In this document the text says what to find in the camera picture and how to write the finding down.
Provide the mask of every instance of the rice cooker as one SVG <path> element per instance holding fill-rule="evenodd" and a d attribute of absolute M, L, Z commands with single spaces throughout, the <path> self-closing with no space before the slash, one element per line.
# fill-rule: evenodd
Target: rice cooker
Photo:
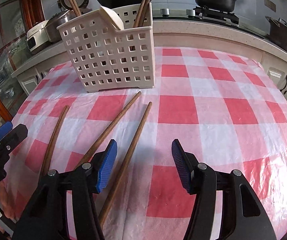
<path fill-rule="evenodd" d="M 47 22 L 40 22 L 27 32 L 27 44 L 32 54 L 37 54 L 51 44 L 45 32 Z"/>

